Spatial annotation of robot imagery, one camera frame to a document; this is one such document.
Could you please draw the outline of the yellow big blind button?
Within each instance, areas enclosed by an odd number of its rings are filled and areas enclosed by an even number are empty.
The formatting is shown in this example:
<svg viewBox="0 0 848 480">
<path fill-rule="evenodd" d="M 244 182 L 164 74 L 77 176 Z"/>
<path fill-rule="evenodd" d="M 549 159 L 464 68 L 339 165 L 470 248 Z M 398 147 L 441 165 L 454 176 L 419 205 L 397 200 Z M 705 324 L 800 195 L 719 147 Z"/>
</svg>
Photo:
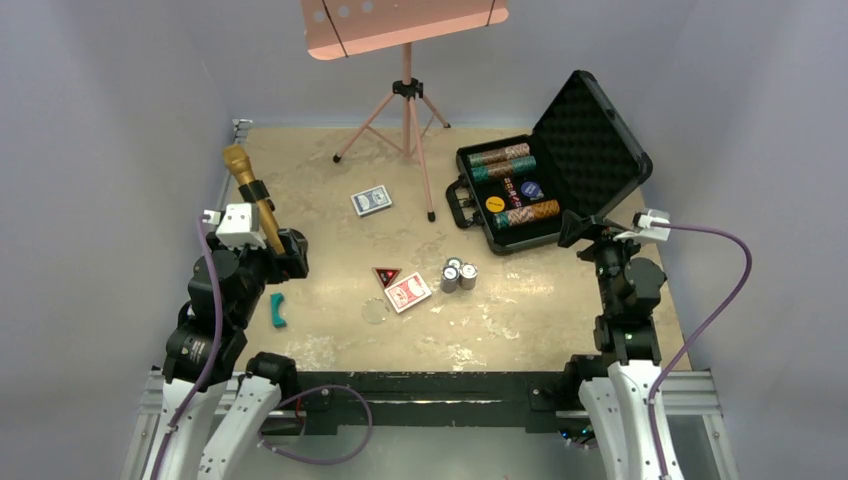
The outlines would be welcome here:
<svg viewBox="0 0 848 480">
<path fill-rule="evenodd" d="M 506 209 L 506 202 L 499 196 L 490 196 L 485 201 L 485 208 L 490 213 L 500 213 Z"/>
</svg>

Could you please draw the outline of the clear round disc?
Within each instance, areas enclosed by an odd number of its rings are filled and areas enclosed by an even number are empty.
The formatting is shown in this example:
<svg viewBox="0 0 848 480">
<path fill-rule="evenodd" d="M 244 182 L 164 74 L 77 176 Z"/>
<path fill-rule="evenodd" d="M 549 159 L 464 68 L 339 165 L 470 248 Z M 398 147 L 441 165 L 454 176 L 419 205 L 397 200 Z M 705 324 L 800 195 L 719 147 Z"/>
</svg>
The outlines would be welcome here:
<svg viewBox="0 0 848 480">
<path fill-rule="evenodd" d="M 389 314 L 388 306 L 380 298 L 369 299 L 362 307 L 362 318 L 369 324 L 381 324 L 388 319 Z"/>
</svg>

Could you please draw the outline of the triangular all-in button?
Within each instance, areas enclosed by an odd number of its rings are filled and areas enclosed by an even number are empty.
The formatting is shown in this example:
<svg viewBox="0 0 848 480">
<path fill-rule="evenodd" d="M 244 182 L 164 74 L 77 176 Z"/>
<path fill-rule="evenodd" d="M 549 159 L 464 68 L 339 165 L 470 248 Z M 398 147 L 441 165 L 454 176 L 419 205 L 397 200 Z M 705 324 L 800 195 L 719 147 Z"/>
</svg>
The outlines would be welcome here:
<svg viewBox="0 0 848 480">
<path fill-rule="evenodd" d="M 373 267 L 372 270 L 383 289 L 393 285 L 402 272 L 400 268 L 392 267 Z"/>
</svg>

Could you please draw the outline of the black poker case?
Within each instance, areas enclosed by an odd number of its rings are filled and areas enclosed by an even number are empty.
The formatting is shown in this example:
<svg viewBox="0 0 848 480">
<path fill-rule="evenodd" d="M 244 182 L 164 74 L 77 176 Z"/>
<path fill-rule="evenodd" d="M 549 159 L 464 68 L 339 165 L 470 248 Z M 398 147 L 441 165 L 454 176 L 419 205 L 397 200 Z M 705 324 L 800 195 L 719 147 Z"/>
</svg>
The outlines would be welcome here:
<svg viewBox="0 0 848 480">
<path fill-rule="evenodd" d="M 560 214 L 534 223 L 496 230 L 493 213 L 485 208 L 490 196 L 515 209 L 502 179 L 476 183 L 468 155 L 528 143 L 537 167 L 510 176 L 522 207 L 555 200 Z M 528 134 L 461 147 L 456 153 L 458 178 L 446 190 L 450 212 L 460 229 L 479 226 L 490 250 L 509 255 L 557 243 L 566 210 L 581 216 L 605 217 L 651 175 L 653 163 L 624 122 L 595 76 L 573 71 Z M 526 181 L 539 184 L 542 199 L 531 201 L 521 193 Z"/>
</svg>

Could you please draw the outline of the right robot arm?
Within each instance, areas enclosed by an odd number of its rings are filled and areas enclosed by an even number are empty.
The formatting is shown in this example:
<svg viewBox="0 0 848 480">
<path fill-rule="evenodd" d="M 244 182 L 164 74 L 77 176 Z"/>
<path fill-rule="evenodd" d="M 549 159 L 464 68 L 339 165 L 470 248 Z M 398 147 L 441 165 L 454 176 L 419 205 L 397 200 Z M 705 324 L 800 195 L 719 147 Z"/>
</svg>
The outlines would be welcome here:
<svg viewBox="0 0 848 480">
<path fill-rule="evenodd" d="M 593 330 L 596 353 L 571 357 L 561 392 L 588 414 L 610 479 L 683 476 L 660 390 L 667 374 L 653 319 L 667 277 L 639 255 L 669 234 L 667 214 L 651 209 L 636 213 L 630 227 L 598 215 L 563 216 L 558 244 L 589 241 L 578 257 L 594 267 L 602 311 Z"/>
</svg>

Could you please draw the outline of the pink music stand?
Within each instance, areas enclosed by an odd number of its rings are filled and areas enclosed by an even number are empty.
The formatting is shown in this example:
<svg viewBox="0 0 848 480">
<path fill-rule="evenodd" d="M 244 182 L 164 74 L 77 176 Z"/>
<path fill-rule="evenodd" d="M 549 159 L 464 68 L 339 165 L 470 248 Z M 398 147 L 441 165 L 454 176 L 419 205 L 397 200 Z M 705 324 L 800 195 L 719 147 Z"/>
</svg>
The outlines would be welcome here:
<svg viewBox="0 0 848 480">
<path fill-rule="evenodd" d="M 436 211 L 423 149 L 423 137 L 429 127 L 420 125 L 418 106 L 422 104 L 429 109 L 430 119 L 438 120 L 443 128 L 450 129 L 452 125 L 427 96 L 423 83 L 413 76 L 413 44 L 500 24 L 509 17 L 508 2 L 304 0 L 300 8 L 305 24 L 307 52 L 314 59 L 331 61 L 392 47 L 401 49 L 401 78 L 392 83 L 390 92 L 333 154 L 332 160 L 335 163 L 341 162 L 364 132 L 374 134 L 399 151 L 403 158 L 414 157 L 423 182 L 427 219 L 435 221 Z M 374 120 L 394 98 L 403 102 L 401 144 L 388 139 L 373 127 Z"/>
</svg>

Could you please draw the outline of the orange green chip row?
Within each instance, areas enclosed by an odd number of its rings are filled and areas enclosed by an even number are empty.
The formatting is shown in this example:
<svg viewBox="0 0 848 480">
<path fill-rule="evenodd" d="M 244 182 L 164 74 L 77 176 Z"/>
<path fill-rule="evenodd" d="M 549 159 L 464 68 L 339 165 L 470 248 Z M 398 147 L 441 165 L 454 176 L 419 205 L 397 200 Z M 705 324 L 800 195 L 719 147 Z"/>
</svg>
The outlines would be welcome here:
<svg viewBox="0 0 848 480">
<path fill-rule="evenodd" d="M 494 214 L 493 225 L 496 230 L 504 230 L 556 217 L 560 214 L 560 211 L 560 205 L 555 200 L 535 203 Z"/>
</svg>

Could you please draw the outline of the blue small blind button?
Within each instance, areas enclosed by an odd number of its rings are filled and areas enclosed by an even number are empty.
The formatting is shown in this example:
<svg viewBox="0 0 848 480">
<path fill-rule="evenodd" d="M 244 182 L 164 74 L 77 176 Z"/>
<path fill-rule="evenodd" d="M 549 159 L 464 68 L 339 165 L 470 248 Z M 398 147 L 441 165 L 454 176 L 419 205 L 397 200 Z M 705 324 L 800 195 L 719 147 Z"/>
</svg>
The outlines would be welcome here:
<svg viewBox="0 0 848 480">
<path fill-rule="evenodd" d="M 526 181 L 521 185 L 521 193 L 524 197 L 531 201 L 536 201 L 544 197 L 544 192 L 538 183 Z"/>
</svg>

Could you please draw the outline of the red dice row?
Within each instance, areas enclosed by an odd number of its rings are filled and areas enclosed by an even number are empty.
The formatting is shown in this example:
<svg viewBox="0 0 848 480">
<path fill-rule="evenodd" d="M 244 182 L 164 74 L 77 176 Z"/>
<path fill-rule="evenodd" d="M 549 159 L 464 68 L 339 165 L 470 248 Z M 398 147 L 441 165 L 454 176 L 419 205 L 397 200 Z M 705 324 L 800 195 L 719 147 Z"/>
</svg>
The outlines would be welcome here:
<svg viewBox="0 0 848 480">
<path fill-rule="evenodd" d="M 513 180 L 510 177 L 506 177 L 502 180 L 502 184 L 503 184 L 504 190 L 507 193 L 507 196 L 510 200 L 512 207 L 513 208 L 522 207 L 523 203 L 521 201 L 521 198 L 520 198 L 518 191 L 516 190 L 516 187 L 514 185 Z"/>
</svg>

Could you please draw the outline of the red playing card deck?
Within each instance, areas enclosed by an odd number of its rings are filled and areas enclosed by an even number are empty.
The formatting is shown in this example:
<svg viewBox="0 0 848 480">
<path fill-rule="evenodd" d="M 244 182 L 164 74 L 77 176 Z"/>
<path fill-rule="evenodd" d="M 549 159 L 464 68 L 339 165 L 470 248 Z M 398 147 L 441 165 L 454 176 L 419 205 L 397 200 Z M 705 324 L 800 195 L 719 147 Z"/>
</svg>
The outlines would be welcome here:
<svg viewBox="0 0 848 480">
<path fill-rule="evenodd" d="M 415 272 L 385 288 L 384 294 L 394 311 L 400 314 L 428 299 L 432 290 L 421 274 Z"/>
</svg>

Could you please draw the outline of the teal curved plastic piece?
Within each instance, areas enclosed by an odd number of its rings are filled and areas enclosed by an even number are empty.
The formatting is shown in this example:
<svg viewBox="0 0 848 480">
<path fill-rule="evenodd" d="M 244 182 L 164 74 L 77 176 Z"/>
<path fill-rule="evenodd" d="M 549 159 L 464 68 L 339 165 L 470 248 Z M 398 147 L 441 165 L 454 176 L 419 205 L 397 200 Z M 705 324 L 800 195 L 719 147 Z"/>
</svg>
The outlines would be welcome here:
<svg viewBox="0 0 848 480">
<path fill-rule="evenodd" d="M 285 297 L 282 293 L 272 293 L 270 296 L 271 322 L 273 327 L 276 329 L 282 329 L 287 327 L 287 321 L 283 318 L 281 313 L 281 308 L 284 301 Z"/>
</svg>

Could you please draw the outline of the grey poker chip stack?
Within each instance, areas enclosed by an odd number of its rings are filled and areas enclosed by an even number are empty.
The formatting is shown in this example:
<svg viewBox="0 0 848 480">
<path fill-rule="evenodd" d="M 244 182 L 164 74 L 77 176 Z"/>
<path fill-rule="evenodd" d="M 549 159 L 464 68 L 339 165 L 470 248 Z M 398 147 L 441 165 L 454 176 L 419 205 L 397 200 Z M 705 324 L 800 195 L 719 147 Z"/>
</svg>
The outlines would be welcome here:
<svg viewBox="0 0 848 480">
<path fill-rule="evenodd" d="M 453 293 L 459 285 L 459 270 L 452 266 L 446 265 L 443 267 L 440 277 L 440 289 L 444 293 Z"/>
<path fill-rule="evenodd" d="M 459 271 L 461 269 L 462 264 L 463 264 L 462 260 L 458 257 L 449 257 L 446 261 L 447 266 L 450 266 L 450 267 L 456 269 L 457 271 Z"/>
<path fill-rule="evenodd" d="M 472 290 L 476 286 L 479 269 L 472 263 L 462 263 L 459 268 L 459 286 L 464 290 Z"/>
</svg>

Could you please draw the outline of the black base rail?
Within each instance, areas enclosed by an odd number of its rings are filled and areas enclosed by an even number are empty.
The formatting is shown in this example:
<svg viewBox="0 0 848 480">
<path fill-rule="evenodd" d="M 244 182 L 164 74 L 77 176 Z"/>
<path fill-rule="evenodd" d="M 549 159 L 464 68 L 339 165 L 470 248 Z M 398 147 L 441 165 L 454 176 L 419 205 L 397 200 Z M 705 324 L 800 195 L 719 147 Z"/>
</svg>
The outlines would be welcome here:
<svg viewBox="0 0 848 480">
<path fill-rule="evenodd" d="M 567 371 L 293 372 L 273 419 L 308 435 L 342 426 L 521 428 L 590 443 L 595 432 Z"/>
</svg>

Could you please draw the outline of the blue playing card deck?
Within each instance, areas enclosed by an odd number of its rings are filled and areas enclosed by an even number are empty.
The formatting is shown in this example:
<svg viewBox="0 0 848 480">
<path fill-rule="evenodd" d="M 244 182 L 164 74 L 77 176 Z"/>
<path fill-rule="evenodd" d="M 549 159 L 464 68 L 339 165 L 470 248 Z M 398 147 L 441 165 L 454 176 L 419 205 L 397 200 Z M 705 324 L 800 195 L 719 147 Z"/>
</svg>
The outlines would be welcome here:
<svg viewBox="0 0 848 480">
<path fill-rule="evenodd" d="M 393 201 L 384 185 L 378 185 L 351 196 L 354 211 L 358 217 L 365 217 L 393 205 Z"/>
</svg>

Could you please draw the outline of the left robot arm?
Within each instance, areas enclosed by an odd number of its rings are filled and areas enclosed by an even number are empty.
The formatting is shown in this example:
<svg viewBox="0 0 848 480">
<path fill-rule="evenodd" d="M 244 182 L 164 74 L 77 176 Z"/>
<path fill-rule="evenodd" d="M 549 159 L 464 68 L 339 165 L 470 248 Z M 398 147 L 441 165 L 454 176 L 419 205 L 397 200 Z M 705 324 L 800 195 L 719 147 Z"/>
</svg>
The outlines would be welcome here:
<svg viewBox="0 0 848 480">
<path fill-rule="evenodd" d="M 197 233 L 202 255 L 165 344 L 164 424 L 152 444 L 147 479 L 223 477 L 256 436 L 259 416 L 289 407 L 301 390 L 293 359 L 261 352 L 248 362 L 235 411 L 210 431 L 261 295 L 268 285 L 307 277 L 308 242 L 297 230 L 281 229 L 283 251 L 276 253 L 267 246 L 230 249 L 213 233 Z"/>
</svg>

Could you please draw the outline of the gold microphone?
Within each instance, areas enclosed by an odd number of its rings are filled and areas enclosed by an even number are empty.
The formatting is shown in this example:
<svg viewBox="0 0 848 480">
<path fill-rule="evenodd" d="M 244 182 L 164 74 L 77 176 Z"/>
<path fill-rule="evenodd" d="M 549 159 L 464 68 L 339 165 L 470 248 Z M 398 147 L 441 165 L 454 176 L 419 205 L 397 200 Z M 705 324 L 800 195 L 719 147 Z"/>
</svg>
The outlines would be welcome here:
<svg viewBox="0 0 848 480">
<path fill-rule="evenodd" d="M 238 184 L 242 198 L 257 206 L 259 225 L 266 235 L 267 243 L 276 254 L 283 254 L 285 249 L 278 236 L 279 226 L 268 203 L 269 193 L 254 174 L 247 152 L 242 146 L 233 144 L 223 150 L 222 156 L 226 168 Z"/>
</svg>

